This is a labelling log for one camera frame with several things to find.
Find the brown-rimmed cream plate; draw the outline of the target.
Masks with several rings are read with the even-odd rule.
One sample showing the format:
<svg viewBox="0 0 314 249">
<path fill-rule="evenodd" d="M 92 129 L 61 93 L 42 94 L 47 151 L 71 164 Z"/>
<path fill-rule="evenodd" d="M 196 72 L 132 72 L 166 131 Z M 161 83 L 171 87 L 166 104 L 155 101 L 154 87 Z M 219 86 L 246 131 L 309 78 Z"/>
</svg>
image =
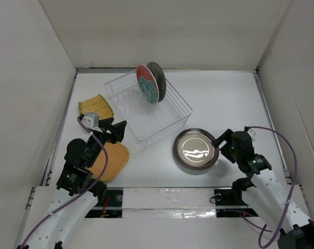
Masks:
<svg viewBox="0 0 314 249">
<path fill-rule="evenodd" d="M 215 137 L 206 130 L 190 128 L 180 132 L 173 144 L 175 160 L 184 168 L 208 170 L 219 158 L 219 149 L 213 146 Z"/>
</svg>

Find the teal and red floral plate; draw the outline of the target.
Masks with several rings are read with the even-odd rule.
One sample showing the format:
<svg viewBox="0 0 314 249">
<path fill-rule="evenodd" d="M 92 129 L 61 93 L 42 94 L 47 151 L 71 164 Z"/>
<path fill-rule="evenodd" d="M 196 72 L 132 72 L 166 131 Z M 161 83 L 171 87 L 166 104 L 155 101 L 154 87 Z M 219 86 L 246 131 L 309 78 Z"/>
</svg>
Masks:
<svg viewBox="0 0 314 249">
<path fill-rule="evenodd" d="M 147 101 L 150 104 L 156 104 L 159 101 L 159 89 L 151 71 L 145 65 L 138 65 L 136 78 L 139 88 Z"/>
</svg>

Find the grey reindeer plate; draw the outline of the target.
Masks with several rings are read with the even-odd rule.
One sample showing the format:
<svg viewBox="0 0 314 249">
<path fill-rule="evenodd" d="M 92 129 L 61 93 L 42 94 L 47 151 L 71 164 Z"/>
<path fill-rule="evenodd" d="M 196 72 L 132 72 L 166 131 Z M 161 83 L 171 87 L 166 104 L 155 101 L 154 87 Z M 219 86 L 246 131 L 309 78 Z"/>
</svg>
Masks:
<svg viewBox="0 0 314 249">
<path fill-rule="evenodd" d="M 167 89 L 166 78 L 165 78 L 164 72 L 162 68 L 156 62 L 149 62 L 146 66 L 155 77 L 158 90 L 159 90 L 158 102 L 161 102 L 165 98 L 166 89 Z"/>
</svg>

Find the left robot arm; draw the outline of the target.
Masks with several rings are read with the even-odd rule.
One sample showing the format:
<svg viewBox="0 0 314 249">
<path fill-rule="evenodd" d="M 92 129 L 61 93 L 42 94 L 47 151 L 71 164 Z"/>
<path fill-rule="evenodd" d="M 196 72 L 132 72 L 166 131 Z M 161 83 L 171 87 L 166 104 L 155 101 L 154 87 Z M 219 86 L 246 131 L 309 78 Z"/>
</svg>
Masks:
<svg viewBox="0 0 314 249">
<path fill-rule="evenodd" d="M 89 211 L 107 200 L 107 185 L 100 181 L 109 162 L 105 145 L 123 140 L 127 122 L 114 124 L 113 118 L 99 120 L 86 115 L 77 121 L 90 137 L 68 143 L 47 214 L 18 248 L 66 248 Z"/>
</svg>

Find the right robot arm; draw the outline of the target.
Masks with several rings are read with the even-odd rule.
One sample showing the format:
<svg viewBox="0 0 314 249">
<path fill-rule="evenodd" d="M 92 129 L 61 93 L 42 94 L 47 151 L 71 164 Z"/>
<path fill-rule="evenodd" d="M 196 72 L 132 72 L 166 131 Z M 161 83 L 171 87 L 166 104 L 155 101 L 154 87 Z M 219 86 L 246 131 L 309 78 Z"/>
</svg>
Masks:
<svg viewBox="0 0 314 249">
<path fill-rule="evenodd" d="M 250 206 L 274 232 L 272 240 L 279 248 L 314 248 L 314 220 L 292 200 L 294 186 L 285 190 L 268 160 L 255 153 L 250 129 L 227 129 L 212 141 L 213 147 L 245 174 L 221 198 Z"/>
</svg>

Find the orange bamboo tray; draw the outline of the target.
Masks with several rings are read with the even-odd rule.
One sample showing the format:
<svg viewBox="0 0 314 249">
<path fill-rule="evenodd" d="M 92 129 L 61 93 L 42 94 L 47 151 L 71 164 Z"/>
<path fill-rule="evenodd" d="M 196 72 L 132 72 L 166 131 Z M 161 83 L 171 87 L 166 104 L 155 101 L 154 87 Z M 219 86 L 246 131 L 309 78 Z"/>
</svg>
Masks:
<svg viewBox="0 0 314 249">
<path fill-rule="evenodd" d="M 101 182 L 109 182 L 113 180 L 127 164 L 130 158 L 130 152 L 121 143 L 111 144 L 107 143 L 105 149 L 108 154 L 107 168 L 101 177 Z M 88 168 L 93 173 L 94 178 L 98 178 L 102 169 L 105 166 L 105 154 L 103 151 L 100 152 L 93 166 Z"/>
</svg>

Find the green-rimmed bamboo tray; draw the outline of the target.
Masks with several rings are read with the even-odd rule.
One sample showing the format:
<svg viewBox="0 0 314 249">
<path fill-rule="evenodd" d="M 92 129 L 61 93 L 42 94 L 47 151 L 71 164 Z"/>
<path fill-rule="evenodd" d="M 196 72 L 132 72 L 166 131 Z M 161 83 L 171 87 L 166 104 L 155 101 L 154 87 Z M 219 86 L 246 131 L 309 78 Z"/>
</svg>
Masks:
<svg viewBox="0 0 314 249">
<path fill-rule="evenodd" d="M 79 114 L 97 113 L 99 120 L 114 117 L 114 112 L 110 104 L 100 94 L 88 100 L 78 102 L 78 109 Z"/>
</svg>

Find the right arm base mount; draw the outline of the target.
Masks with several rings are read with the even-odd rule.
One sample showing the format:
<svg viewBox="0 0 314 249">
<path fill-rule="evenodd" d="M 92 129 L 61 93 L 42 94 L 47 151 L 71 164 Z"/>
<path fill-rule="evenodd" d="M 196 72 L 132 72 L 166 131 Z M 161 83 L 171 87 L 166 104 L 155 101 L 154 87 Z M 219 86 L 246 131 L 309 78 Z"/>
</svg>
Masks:
<svg viewBox="0 0 314 249">
<path fill-rule="evenodd" d="M 258 217 L 250 206 L 234 197 L 230 188 L 215 189 L 210 201 L 215 204 L 217 218 Z"/>
</svg>

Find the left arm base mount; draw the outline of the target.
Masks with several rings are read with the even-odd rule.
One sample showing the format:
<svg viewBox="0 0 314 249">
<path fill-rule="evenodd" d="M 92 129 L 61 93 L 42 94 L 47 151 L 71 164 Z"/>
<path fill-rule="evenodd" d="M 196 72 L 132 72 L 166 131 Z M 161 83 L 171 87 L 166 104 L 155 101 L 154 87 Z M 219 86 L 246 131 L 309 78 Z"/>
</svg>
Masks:
<svg viewBox="0 0 314 249">
<path fill-rule="evenodd" d="M 86 218 L 122 218 L 123 188 L 109 188 L 103 203 L 98 203 Z"/>
</svg>

